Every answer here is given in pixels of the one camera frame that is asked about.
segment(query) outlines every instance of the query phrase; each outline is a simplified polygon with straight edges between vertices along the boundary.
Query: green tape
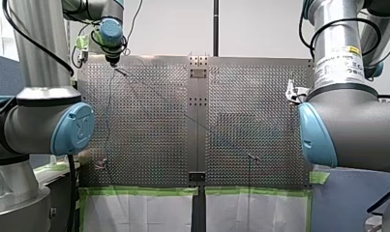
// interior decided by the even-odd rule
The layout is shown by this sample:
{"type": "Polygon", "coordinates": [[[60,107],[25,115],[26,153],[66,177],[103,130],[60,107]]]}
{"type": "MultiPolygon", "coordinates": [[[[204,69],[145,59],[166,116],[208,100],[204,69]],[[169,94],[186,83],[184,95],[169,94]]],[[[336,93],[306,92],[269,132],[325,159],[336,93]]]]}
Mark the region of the green tape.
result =
{"type": "Polygon", "coordinates": [[[89,46],[89,36],[78,36],[76,38],[76,48],[86,49],[89,46]]]}
{"type": "Polygon", "coordinates": [[[67,164],[55,164],[52,167],[48,167],[48,166],[49,166],[49,164],[44,165],[44,166],[40,166],[40,167],[34,169],[34,171],[41,171],[41,170],[45,170],[45,169],[48,169],[49,171],[65,171],[65,170],[69,169],[69,166],[67,164]]]}
{"type": "Polygon", "coordinates": [[[250,193],[258,195],[277,195],[290,197],[307,197],[309,190],[284,190],[275,188],[245,188],[245,187],[206,187],[207,195],[234,195],[250,193]]]}
{"type": "Polygon", "coordinates": [[[310,172],[310,183],[317,184],[317,185],[324,185],[324,183],[327,181],[329,176],[330,176],[329,172],[312,171],[310,172]]]}
{"type": "Polygon", "coordinates": [[[97,187],[80,188],[81,195],[144,195],[144,196],[185,196],[197,195],[197,188],[140,188],[140,187],[97,187]]]}

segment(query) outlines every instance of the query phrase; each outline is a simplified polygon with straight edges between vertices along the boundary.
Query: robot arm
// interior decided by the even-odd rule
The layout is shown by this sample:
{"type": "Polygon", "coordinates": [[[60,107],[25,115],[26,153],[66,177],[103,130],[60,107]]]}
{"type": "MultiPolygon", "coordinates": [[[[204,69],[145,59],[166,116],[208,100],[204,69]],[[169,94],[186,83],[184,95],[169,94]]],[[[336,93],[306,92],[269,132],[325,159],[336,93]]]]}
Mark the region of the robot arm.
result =
{"type": "Polygon", "coordinates": [[[364,57],[361,50],[375,46],[372,27],[360,40],[356,21],[338,22],[316,38],[315,86],[299,106],[303,153],[312,163],[390,172],[390,102],[380,102],[365,84],[364,68],[380,59],[390,38],[390,12],[381,9],[387,5],[389,0],[314,0],[309,7],[316,31],[367,7],[382,32],[380,45],[364,57]]]}
{"type": "Polygon", "coordinates": [[[112,66],[119,62],[126,39],[123,37],[123,0],[62,0],[68,20],[99,22],[98,33],[89,38],[89,51],[104,54],[112,66]]]}
{"type": "MultiPolygon", "coordinates": [[[[370,1],[368,6],[367,20],[375,23],[381,31],[381,42],[370,54],[363,56],[364,71],[366,77],[377,77],[381,75],[383,63],[378,63],[382,54],[390,41],[390,1],[370,1]]],[[[365,25],[361,34],[361,49],[371,50],[377,42],[375,30],[370,25],[365,25]]]]}
{"type": "MultiPolygon", "coordinates": [[[[7,0],[3,1],[6,10],[7,0]]],[[[0,231],[46,232],[49,190],[38,186],[29,154],[76,154],[94,129],[94,111],[81,102],[71,85],[72,69],[65,65],[63,13],[73,20],[99,21],[100,52],[114,65],[124,40],[123,6],[115,0],[9,0],[9,5],[6,15],[16,28],[48,52],[15,31],[25,86],[15,98],[0,101],[0,231]]]]}

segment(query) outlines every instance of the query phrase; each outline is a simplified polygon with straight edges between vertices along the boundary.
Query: vertical metal bar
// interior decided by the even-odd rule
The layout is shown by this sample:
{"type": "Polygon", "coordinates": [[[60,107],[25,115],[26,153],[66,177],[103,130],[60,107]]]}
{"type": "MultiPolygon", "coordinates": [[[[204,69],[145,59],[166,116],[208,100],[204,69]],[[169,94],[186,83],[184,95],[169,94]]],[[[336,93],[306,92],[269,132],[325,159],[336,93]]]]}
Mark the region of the vertical metal bar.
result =
{"type": "Polygon", "coordinates": [[[190,75],[191,69],[197,67],[197,56],[189,57],[188,70],[188,171],[197,172],[197,105],[195,105],[198,98],[197,78],[192,78],[190,75]]]}
{"type": "Polygon", "coordinates": [[[219,56],[219,0],[215,0],[213,8],[213,56],[219,56]]]}

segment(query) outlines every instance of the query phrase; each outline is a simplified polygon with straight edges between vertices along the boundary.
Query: wire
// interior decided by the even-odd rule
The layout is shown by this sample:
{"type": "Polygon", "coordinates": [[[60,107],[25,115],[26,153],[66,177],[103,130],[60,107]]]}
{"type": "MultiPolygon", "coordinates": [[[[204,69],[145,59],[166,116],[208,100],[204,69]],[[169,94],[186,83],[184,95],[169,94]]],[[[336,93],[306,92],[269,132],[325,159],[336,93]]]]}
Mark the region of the wire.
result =
{"type": "Polygon", "coordinates": [[[378,95],[379,99],[390,99],[390,95],[378,95]]]}
{"type": "Polygon", "coordinates": [[[130,37],[131,37],[131,35],[132,35],[133,31],[134,31],[134,28],[135,28],[135,21],[136,21],[137,15],[138,15],[139,12],[140,12],[140,9],[142,8],[142,5],[143,5],[143,0],[140,0],[140,3],[139,3],[139,6],[137,7],[137,10],[136,10],[134,19],[132,20],[131,31],[129,32],[128,38],[126,39],[126,41],[127,41],[126,48],[128,48],[129,39],[130,39],[130,37]]]}
{"type": "Polygon", "coordinates": [[[301,11],[301,15],[300,15],[300,22],[298,24],[298,35],[300,37],[300,41],[301,43],[303,43],[303,45],[307,48],[311,48],[310,45],[306,42],[306,40],[304,39],[303,37],[303,17],[304,17],[304,11],[301,11]]]}
{"type": "Polygon", "coordinates": [[[110,108],[112,106],[112,82],[113,82],[115,75],[116,75],[116,70],[113,71],[112,78],[109,80],[109,96],[107,98],[107,106],[106,106],[106,110],[105,110],[105,125],[106,125],[107,135],[106,135],[106,139],[105,139],[104,149],[105,149],[105,157],[106,157],[106,167],[107,167],[108,162],[109,162],[109,157],[108,157],[108,153],[107,153],[107,144],[109,142],[110,135],[111,135],[110,123],[109,123],[109,117],[110,117],[109,113],[110,113],[110,108]]]}
{"type": "Polygon", "coordinates": [[[11,24],[11,26],[17,31],[17,33],[19,33],[19,35],[21,35],[23,38],[25,38],[28,42],[30,42],[31,44],[33,44],[34,46],[36,46],[37,48],[39,48],[40,50],[42,50],[43,52],[48,54],[50,57],[52,57],[56,62],[58,62],[65,69],[67,69],[71,76],[73,76],[74,75],[74,70],[72,69],[72,67],[68,63],[66,63],[59,56],[55,55],[53,52],[51,52],[50,50],[45,48],[40,43],[38,43],[38,42],[34,41],[33,39],[31,39],[29,36],[27,36],[25,33],[23,33],[19,29],[19,27],[14,23],[13,19],[11,18],[7,8],[8,8],[8,0],[2,0],[2,10],[4,12],[5,18],[11,24]]]}
{"type": "Polygon", "coordinates": [[[75,221],[75,205],[76,205],[76,169],[73,155],[67,155],[69,163],[69,176],[71,178],[71,205],[66,225],[66,231],[72,232],[75,221]]]}
{"type": "Polygon", "coordinates": [[[4,103],[4,101],[2,101],[1,104],[4,104],[0,110],[0,115],[8,108],[8,105],[10,105],[11,103],[14,103],[14,101],[16,100],[16,97],[13,97],[11,99],[9,99],[7,102],[4,103]]]}
{"type": "Polygon", "coordinates": [[[345,21],[364,22],[364,23],[369,24],[370,26],[372,26],[375,29],[376,36],[377,36],[375,45],[370,50],[368,50],[367,52],[364,52],[363,56],[370,54],[372,51],[374,51],[379,46],[379,44],[381,43],[381,31],[379,30],[378,26],[375,23],[373,23],[373,22],[371,22],[371,21],[369,21],[369,20],[367,20],[365,18],[361,18],[361,17],[341,18],[341,19],[334,20],[334,21],[331,21],[331,22],[328,22],[328,23],[324,24],[322,27],[320,27],[315,32],[315,34],[313,35],[312,40],[310,42],[310,53],[312,54],[312,58],[313,59],[315,58],[315,48],[314,48],[314,45],[315,45],[315,41],[318,38],[318,36],[325,29],[329,28],[330,26],[332,26],[332,25],[334,25],[336,23],[345,22],[345,21]]]}

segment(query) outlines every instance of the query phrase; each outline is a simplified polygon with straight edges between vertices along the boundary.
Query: perforated metal panel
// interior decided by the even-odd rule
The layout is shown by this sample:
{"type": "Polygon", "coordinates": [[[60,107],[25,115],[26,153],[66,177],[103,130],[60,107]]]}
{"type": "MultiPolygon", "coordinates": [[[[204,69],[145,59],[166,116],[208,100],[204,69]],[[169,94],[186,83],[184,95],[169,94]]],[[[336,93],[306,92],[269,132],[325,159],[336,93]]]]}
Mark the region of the perforated metal panel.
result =
{"type": "Polygon", "coordinates": [[[207,185],[305,188],[310,166],[285,88],[290,78],[309,86],[310,61],[211,58],[209,69],[207,185]]]}
{"type": "Polygon", "coordinates": [[[78,87],[95,108],[96,127],[83,186],[188,184],[187,67],[187,58],[124,57],[121,74],[103,57],[89,59],[78,87]]]}
{"type": "Polygon", "coordinates": [[[290,78],[310,86],[311,63],[204,61],[206,77],[195,78],[189,57],[123,57],[123,74],[90,57],[78,82],[97,117],[83,186],[186,187],[190,171],[205,171],[208,186],[307,187],[311,167],[285,88],[290,78]]]}

